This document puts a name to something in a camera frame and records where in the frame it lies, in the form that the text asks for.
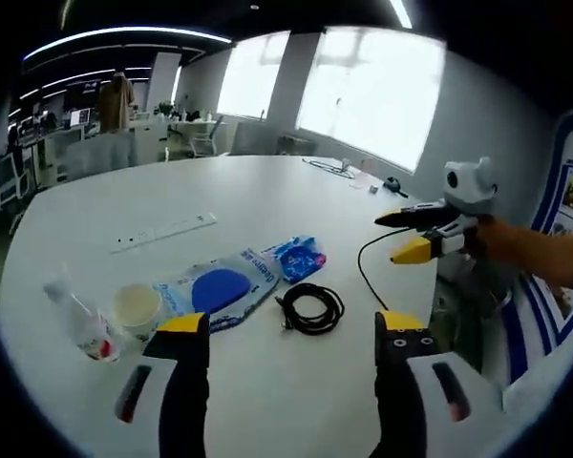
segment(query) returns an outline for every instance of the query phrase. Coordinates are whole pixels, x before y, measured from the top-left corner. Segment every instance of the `white table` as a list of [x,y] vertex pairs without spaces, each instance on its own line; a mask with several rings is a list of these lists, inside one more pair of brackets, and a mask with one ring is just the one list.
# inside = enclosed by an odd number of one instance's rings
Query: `white table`
[[[165,279],[196,261],[310,234],[328,260],[309,280],[335,289],[346,314],[329,334],[309,337],[283,331],[271,299],[240,326],[212,335],[206,451],[217,458],[368,456],[379,439],[373,317],[380,305],[357,271],[356,255],[386,233],[373,224],[375,217],[414,202],[351,184],[299,157],[239,156],[119,170],[36,196],[12,241],[0,291],[0,334],[17,374],[48,418],[94,456],[157,455],[159,399],[146,399],[154,413],[132,425],[110,415],[113,391],[138,357],[116,364],[87,359],[66,340],[42,284],[66,261],[76,291],[108,310],[125,284]],[[219,222],[109,254],[110,239],[205,212]],[[363,264],[389,307],[427,323],[435,263],[395,266],[389,260],[412,235],[376,244]],[[277,294],[287,289],[282,284]],[[302,299],[301,310],[307,305]]]

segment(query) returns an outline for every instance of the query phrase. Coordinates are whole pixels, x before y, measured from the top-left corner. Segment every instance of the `white wall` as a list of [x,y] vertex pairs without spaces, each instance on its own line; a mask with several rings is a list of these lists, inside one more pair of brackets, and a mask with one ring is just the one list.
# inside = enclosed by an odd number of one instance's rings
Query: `white wall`
[[170,100],[180,54],[158,52],[153,64],[153,72],[146,98],[146,111],[153,112],[160,102]]
[[138,105],[141,111],[146,110],[146,97],[149,93],[149,84],[144,82],[132,83],[134,86],[134,105]]
[[[265,125],[277,134],[286,132],[317,141],[318,156],[347,157],[358,164],[370,156],[294,128],[319,37],[319,33],[310,33],[289,38]],[[220,52],[183,69],[187,77],[181,79],[180,94],[189,94],[194,109],[216,112],[228,58],[229,52]],[[415,173],[408,174],[373,156],[368,163],[377,177],[397,177],[417,198],[435,200],[441,196],[441,171],[446,161],[489,156],[499,185],[496,215],[526,224],[547,176],[553,133],[553,118],[511,83],[447,52],[435,117]]]
[[177,102],[187,112],[216,112],[231,50],[217,52],[182,68]]

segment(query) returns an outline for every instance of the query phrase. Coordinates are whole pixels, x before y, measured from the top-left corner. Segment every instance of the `black cord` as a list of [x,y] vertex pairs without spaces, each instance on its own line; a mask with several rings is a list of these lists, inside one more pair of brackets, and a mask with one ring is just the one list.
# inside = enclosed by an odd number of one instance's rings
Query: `black cord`
[[[315,317],[304,317],[295,310],[295,301],[302,296],[312,296],[322,302],[327,310]],[[309,336],[319,336],[331,331],[344,315],[344,303],[332,289],[312,283],[299,283],[290,288],[276,302],[285,314],[285,329],[297,329]]]
[[342,178],[354,179],[354,173],[349,170],[342,170],[340,167],[335,167],[334,165],[327,164],[325,162],[320,162],[318,160],[305,160],[303,158],[302,160],[306,164],[318,167],[319,169],[329,172],[330,174],[334,174]]
[[395,236],[397,234],[401,234],[402,232],[406,232],[409,231],[411,228],[410,227],[406,227],[405,229],[399,229],[396,231],[392,231],[389,232],[388,234],[385,234],[383,236],[378,237],[377,239],[373,239],[372,241],[368,241],[366,244],[364,244],[361,249],[359,250],[359,256],[356,259],[356,263],[359,266],[359,272],[361,272],[361,275],[363,276],[363,280],[365,281],[365,283],[367,284],[367,286],[370,288],[371,292],[373,293],[373,295],[375,296],[376,299],[378,299],[378,302],[380,302],[380,305],[382,305],[382,307],[385,310],[388,310],[389,307],[386,306],[386,304],[384,303],[384,301],[382,301],[380,299],[380,297],[378,296],[378,294],[375,292],[375,290],[373,289],[373,286],[371,286],[370,281],[367,278],[367,275],[365,275],[365,272],[363,272],[363,267],[361,266],[361,256],[363,255],[363,251],[365,250],[365,248],[367,248],[370,245],[373,245],[374,243],[376,243],[377,241],[380,241],[382,239],[385,239],[386,237],[390,237],[390,236]]

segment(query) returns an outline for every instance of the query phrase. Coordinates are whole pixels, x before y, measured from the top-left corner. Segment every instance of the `blue insole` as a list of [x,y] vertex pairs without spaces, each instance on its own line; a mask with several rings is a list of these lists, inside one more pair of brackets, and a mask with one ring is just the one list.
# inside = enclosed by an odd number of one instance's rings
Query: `blue insole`
[[200,276],[193,283],[191,302],[196,312],[211,314],[245,296],[250,280],[233,270],[217,269]]

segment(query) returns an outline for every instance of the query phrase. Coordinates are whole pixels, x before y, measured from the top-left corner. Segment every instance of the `coiled cable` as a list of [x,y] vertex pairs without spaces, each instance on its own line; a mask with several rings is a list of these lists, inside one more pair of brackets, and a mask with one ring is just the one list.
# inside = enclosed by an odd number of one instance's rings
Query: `coiled cable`
[[[318,299],[327,310],[314,317],[300,315],[295,309],[295,301],[302,296]],[[330,332],[339,323],[345,311],[344,303],[335,291],[313,283],[296,284],[282,298],[276,296],[275,299],[285,314],[285,329],[297,329],[309,336]]]

